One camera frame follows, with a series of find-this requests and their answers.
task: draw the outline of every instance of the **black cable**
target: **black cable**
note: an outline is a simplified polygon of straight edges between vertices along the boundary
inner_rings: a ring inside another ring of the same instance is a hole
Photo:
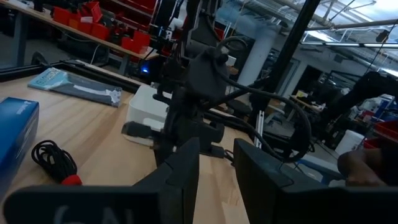
[[[217,60],[216,58],[218,58],[217,54],[221,54],[221,48],[226,45],[228,42],[232,42],[232,41],[243,41],[241,40],[239,37],[228,37],[224,40],[222,40],[218,45],[217,48],[215,50],[215,59],[213,60],[213,68],[215,69],[215,72],[228,84],[230,84],[231,86],[234,86],[236,88],[240,88],[242,90],[246,90],[250,93],[255,93],[255,94],[260,94],[262,96],[265,96],[266,98],[270,98],[270,99],[275,99],[275,100],[279,100],[281,102],[286,103],[287,105],[291,106],[293,109],[295,109],[299,115],[303,118],[304,120],[304,127],[305,127],[305,132],[307,134],[307,139],[308,139],[308,143],[310,143],[310,138],[311,138],[311,124],[310,121],[307,118],[307,115],[305,115],[303,109],[301,109],[301,107],[299,107],[298,105],[296,105],[292,100],[286,99],[284,97],[281,97],[279,95],[273,94],[273,93],[268,93],[266,91],[261,91],[258,89],[254,89],[254,88],[249,88],[247,86],[238,84],[235,81],[230,80],[226,75],[224,75],[223,72],[218,70],[218,66],[217,66]],[[239,119],[239,118],[232,118],[232,117],[228,117],[228,119],[231,119],[233,121],[239,122],[242,125],[245,125],[252,133],[254,133],[254,135],[258,138],[258,140],[260,140],[261,144],[266,148],[266,152],[268,152],[270,155],[274,156],[275,158],[284,161],[284,162],[296,162],[299,159],[301,159],[302,157],[305,156],[305,154],[307,153],[307,150],[301,150],[298,152],[297,155],[295,155],[294,157],[290,157],[290,158],[283,158],[282,156],[280,156],[278,153],[276,153],[269,145],[268,143],[264,140],[264,138],[262,137],[261,134],[259,134],[250,124],[248,124],[247,122]]]
[[[39,142],[32,150],[32,159],[53,180],[62,183],[67,177],[77,174],[77,166],[71,155],[51,140]]]
[[[231,162],[231,166],[234,167],[235,166],[234,165],[234,157],[232,157],[233,154],[234,154],[233,152],[231,152],[231,151],[229,151],[227,149],[224,150],[224,158],[229,160]]]

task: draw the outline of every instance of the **white box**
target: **white box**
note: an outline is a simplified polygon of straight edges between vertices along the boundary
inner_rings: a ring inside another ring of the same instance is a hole
[[[165,123],[167,116],[167,104],[153,99],[157,93],[155,88],[147,85],[139,87],[137,93],[129,102],[126,122],[134,121],[139,124],[150,126],[154,131],[160,131]],[[163,93],[167,98],[171,98],[170,93]],[[146,146],[152,146],[153,140],[125,136],[126,139]]]

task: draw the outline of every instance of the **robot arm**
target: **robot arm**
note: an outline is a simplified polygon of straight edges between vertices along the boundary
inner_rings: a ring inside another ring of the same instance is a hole
[[[338,118],[358,103],[383,94],[397,97],[398,82],[382,77],[377,72],[369,72],[358,80],[351,92],[341,97],[340,100],[320,114],[321,123],[327,125],[331,120]]]

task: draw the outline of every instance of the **red bin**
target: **red bin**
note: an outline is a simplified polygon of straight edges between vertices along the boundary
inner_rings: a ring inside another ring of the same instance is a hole
[[[109,29],[102,24],[93,24],[91,35],[101,40],[107,40],[109,37]]]
[[[89,22],[80,22],[78,26],[78,30],[86,33],[91,34],[91,30],[93,28],[93,24]]]
[[[54,7],[54,21],[63,25],[69,25],[70,11],[60,7]]]

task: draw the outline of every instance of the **blue box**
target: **blue box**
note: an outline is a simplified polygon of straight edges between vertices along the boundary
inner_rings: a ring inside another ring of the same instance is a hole
[[[32,147],[39,123],[39,103],[0,99],[0,200]]]

